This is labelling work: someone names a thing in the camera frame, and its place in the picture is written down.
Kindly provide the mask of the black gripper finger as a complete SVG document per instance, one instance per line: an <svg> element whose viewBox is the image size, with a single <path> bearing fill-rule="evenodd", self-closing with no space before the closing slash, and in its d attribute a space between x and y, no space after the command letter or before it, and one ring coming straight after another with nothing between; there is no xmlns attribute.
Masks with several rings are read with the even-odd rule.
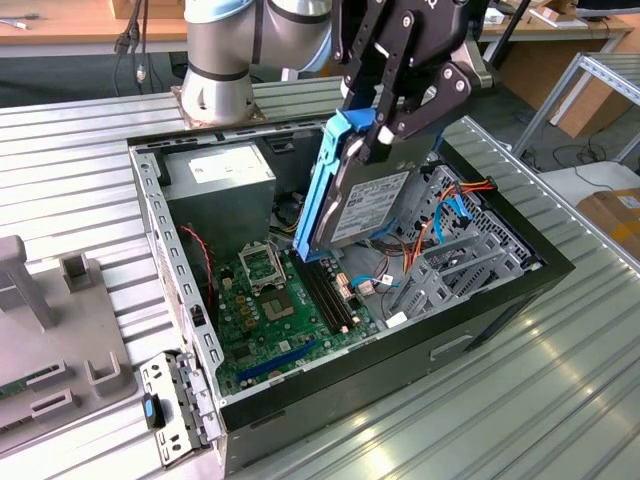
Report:
<svg viewBox="0 0 640 480"><path fill-rule="evenodd" d="M441 131L460 117L463 105L474 93L474 47L468 32L461 46L448 58L426 68L411 68L406 59L413 15L408 12L403 26L408 27L400 45L391 54L378 45L381 19L376 40L372 44L371 60L376 60L376 87L381 87L373 124L367 130L359 149L363 165L386 161L391 144L426 131Z"/></svg>
<svg viewBox="0 0 640 480"><path fill-rule="evenodd" d="M332 2L331 57L344 67L343 110L363 109L373 103L377 73L371 49L385 9L385 1Z"/></svg>

